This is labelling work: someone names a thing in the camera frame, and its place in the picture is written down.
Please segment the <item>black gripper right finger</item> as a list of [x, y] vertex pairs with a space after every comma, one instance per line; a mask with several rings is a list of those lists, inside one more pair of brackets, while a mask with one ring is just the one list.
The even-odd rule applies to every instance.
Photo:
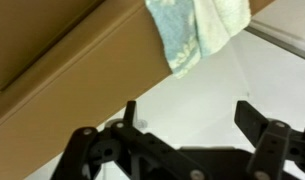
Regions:
[[264, 117], [247, 101], [238, 101], [234, 122], [255, 148], [246, 168], [252, 180], [297, 180], [284, 171], [286, 160], [305, 173], [305, 128]]

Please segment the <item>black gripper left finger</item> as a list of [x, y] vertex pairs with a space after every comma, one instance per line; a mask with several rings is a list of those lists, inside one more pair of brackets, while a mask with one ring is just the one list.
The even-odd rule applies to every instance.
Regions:
[[95, 180], [101, 167], [115, 163], [130, 180], [206, 180], [198, 163], [150, 133], [134, 127], [136, 103], [103, 130], [82, 127], [68, 141], [51, 180]]

